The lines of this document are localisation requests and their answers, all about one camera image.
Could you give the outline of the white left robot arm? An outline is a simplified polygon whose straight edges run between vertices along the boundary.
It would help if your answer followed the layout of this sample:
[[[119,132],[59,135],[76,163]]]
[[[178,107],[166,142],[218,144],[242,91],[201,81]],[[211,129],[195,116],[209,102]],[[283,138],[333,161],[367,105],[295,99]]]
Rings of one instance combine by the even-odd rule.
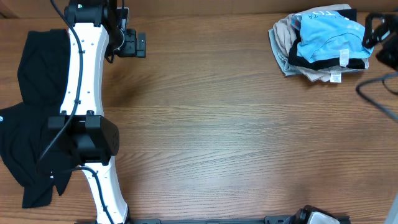
[[[55,133],[45,153],[58,146],[84,173],[95,206],[95,223],[132,223],[116,172],[119,129],[104,116],[103,64],[115,57],[146,56],[146,35],[127,28],[129,8],[117,0],[70,1],[60,17],[68,26],[70,61],[65,97],[57,116],[49,118]]]

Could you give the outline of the light blue t-shirt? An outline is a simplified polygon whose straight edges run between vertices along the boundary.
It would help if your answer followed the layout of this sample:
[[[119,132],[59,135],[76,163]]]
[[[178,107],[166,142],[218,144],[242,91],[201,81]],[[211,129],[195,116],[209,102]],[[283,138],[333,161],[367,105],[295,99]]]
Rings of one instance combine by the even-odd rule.
[[[292,26],[298,31],[289,52],[290,59],[315,63],[337,58],[369,58],[373,47],[363,46],[365,27],[337,11],[315,11],[295,14]]]

